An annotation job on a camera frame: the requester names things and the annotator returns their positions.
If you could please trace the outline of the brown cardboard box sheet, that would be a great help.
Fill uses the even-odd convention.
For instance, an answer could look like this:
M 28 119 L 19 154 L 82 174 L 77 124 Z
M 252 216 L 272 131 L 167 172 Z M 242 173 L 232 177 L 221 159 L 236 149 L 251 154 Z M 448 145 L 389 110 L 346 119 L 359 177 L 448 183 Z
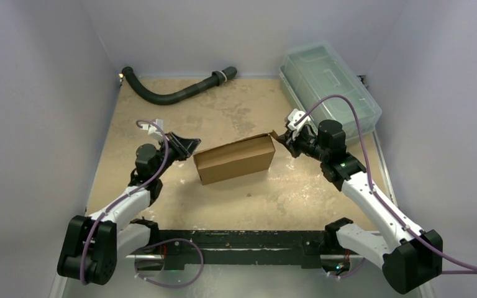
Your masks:
M 194 154 L 202 185 L 269 170 L 276 149 L 277 133 L 261 133 Z

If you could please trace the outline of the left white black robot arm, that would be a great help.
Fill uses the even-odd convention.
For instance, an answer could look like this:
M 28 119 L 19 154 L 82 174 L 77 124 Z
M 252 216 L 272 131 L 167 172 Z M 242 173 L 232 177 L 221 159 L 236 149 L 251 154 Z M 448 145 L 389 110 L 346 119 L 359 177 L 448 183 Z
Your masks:
M 160 247 L 157 223 L 137 219 L 163 188 L 161 176 L 176 161 L 189 159 L 201 143 L 173 132 L 160 136 L 158 144 L 145 143 L 135 152 L 135 168 L 124 192 L 90 215 L 76 215 L 68 223 L 57 263 L 57 274 L 83 284 L 105 285 L 119 259 L 141 249 L 146 254 Z

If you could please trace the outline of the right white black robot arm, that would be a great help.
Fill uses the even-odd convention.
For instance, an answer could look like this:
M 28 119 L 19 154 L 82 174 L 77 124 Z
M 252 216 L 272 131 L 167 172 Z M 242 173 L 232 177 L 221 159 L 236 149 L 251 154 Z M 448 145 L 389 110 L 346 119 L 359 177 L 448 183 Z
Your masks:
M 406 294 L 442 274 L 442 237 L 426 232 L 408 219 L 391 201 L 377 199 L 382 191 L 367 177 L 368 170 L 347 151 L 342 124 L 323 120 L 318 131 L 306 122 L 286 119 L 286 132 L 278 136 L 292 155 L 306 155 L 320 163 L 323 176 L 353 201 L 379 231 L 373 235 L 348 219 L 326 226 L 325 247 L 338 253 L 343 248 L 358 253 L 379 267 L 388 284 Z M 436 251 L 426 247 L 432 245 Z

